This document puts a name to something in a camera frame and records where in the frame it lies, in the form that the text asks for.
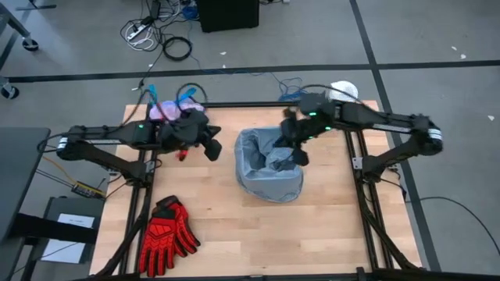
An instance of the plastic bag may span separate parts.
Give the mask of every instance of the plastic bag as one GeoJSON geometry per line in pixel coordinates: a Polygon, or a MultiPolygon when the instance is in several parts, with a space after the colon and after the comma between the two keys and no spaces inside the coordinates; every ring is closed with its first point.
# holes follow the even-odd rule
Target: plastic bag
{"type": "Polygon", "coordinates": [[[280,128],[242,130],[234,145],[236,177],[245,191],[263,200],[289,202],[302,190],[302,169],[290,148],[274,148],[280,128]]]}

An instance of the white paper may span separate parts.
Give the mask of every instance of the white paper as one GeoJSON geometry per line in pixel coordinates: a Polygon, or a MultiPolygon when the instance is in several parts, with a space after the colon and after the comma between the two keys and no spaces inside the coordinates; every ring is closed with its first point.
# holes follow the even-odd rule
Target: white paper
{"type": "MultiPolygon", "coordinates": [[[[94,218],[87,217],[83,215],[68,215],[60,214],[57,219],[58,222],[69,223],[75,226],[83,226],[87,228],[92,227],[94,218]]],[[[84,252],[85,244],[61,241],[56,239],[50,239],[47,243],[47,247],[44,250],[42,261],[58,261],[58,262],[68,262],[77,264],[80,262],[81,255],[84,252]]]]}

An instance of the work glove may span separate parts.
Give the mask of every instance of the work glove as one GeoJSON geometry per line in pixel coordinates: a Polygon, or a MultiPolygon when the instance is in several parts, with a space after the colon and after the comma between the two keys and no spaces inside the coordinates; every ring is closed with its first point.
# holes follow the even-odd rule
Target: work glove
{"type": "Polygon", "coordinates": [[[141,247],[139,272],[148,272],[148,277],[165,275],[165,267],[173,269],[175,254],[187,254],[176,239],[176,212],[167,208],[153,209],[141,247]]]}
{"type": "Polygon", "coordinates": [[[201,245],[200,241],[196,239],[195,235],[191,231],[188,223],[188,211],[180,203],[177,196],[169,196],[163,198],[162,200],[156,202],[157,208],[167,208],[170,211],[175,212],[175,222],[176,222],[176,238],[179,240],[180,245],[183,249],[190,254],[196,253],[196,247],[201,245]]]}

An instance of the purple object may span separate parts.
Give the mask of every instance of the purple object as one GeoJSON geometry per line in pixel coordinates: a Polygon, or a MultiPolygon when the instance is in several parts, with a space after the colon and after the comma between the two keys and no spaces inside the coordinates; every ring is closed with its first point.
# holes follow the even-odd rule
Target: purple object
{"type": "MultiPolygon", "coordinates": [[[[203,106],[192,101],[190,98],[182,101],[180,103],[180,107],[182,109],[195,108],[196,110],[201,112],[205,111],[205,108],[203,106]]],[[[176,106],[175,101],[164,101],[160,105],[160,108],[162,109],[163,113],[165,113],[165,116],[168,120],[174,121],[175,119],[180,117],[180,110],[176,106]]],[[[158,111],[158,108],[156,108],[156,106],[153,106],[153,108],[151,108],[151,110],[149,111],[149,118],[151,118],[152,120],[161,120],[163,117],[162,113],[158,111]]]]}

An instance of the black box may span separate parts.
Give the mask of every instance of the black box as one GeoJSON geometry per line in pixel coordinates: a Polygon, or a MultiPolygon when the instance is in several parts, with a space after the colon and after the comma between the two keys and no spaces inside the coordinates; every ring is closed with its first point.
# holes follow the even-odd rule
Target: black box
{"type": "Polygon", "coordinates": [[[259,0],[196,0],[203,32],[259,25],[259,0]]]}

